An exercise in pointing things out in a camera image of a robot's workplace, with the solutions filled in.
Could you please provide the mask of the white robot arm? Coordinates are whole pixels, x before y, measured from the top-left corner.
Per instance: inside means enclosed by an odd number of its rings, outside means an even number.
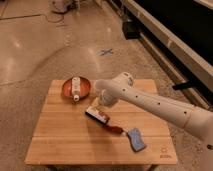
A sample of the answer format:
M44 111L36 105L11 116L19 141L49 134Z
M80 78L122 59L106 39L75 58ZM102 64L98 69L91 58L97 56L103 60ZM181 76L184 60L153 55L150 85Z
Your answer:
M132 75L123 72L112 79L96 80L94 86L101 105L112 106L119 100L126 101L184 129L203 141L208 150L213 150L213 112L135 89L133 84Z

